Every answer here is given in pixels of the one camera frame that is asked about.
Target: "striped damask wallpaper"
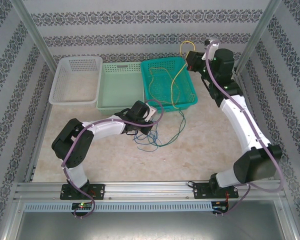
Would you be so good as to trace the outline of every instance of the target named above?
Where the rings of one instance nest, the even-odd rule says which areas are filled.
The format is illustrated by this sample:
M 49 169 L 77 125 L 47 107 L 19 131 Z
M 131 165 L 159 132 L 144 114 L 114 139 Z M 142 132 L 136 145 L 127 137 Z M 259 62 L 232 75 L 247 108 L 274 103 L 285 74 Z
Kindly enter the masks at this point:
M 8 0 L 0 0 L 0 225 L 23 182 L 53 74 Z
M 300 0 L 281 2 L 245 67 L 254 117 L 283 149 L 285 190 L 300 222 Z
M 56 62 L 101 56 L 105 62 L 143 61 L 179 54 L 191 40 L 204 51 L 220 39 L 238 60 L 269 0 L 25 0 Z M 185 46 L 184 52 L 191 50 Z

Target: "plastic basket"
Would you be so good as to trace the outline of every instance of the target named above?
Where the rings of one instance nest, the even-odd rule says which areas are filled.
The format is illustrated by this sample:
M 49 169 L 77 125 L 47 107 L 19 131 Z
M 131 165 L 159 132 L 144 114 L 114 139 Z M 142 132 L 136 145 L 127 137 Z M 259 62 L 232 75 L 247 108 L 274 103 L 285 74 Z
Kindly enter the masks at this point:
M 112 115 L 131 108 L 138 100 L 145 101 L 140 63 L 118 62 L 102 65 L 97 101 L 97 108 L 102 114 Z
M 102 58 L 65 57 L 54 75 L 49 102 L 64 106 L 96 106 Z
M 141 63 L 141 72 L 146 99 L 157 99 L 166 112 L 184 110 L 198 102 L 198 97 L 186 68 L 178 75 L 173 84 L 173 107 L 171 102 L 171 83 L 184 66 L 185 60 L 181 57 L 166 57 L 146 60 Z M 158 110 L 155 102 L 149 104 Z

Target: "teal plastic basket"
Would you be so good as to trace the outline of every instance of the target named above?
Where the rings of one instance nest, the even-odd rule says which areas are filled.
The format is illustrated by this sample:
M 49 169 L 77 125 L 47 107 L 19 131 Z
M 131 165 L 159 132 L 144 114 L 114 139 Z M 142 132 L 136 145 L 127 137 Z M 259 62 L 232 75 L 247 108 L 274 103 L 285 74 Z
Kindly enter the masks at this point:
M 182 57 L 165 57 L 141 62 L 144 92 L 147 100 L 156 99 L 162 103 L 165 112 L 185 110 L 198 102 L 198 97 L 187 68 L 175 79 L 171 102 L 171 83 L 186 61 Z M 149 104 L 160 111 L 155 102 Z

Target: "black mounting bracket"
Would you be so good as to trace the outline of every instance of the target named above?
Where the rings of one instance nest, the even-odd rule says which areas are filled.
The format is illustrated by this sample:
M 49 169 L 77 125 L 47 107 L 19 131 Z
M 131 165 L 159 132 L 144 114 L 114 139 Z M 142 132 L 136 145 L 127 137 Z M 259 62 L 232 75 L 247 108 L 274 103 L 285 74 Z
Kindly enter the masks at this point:
M 88 193 L 94 200 L 103 200 L 105 196 L 104 184 L 88 184 L 84 189 L 85 193 Z M 70 184 L 63 184 L 60 193 L 61 200 L 90 200 L 87 196 L 77 191 Z
M 193 189 L 194 199 L 237 199 L 239 198 L 238 190 L 234 186 L 228 186 L 219 189 L 213 193 L 208 182 L 189 181 L 188 186 Z

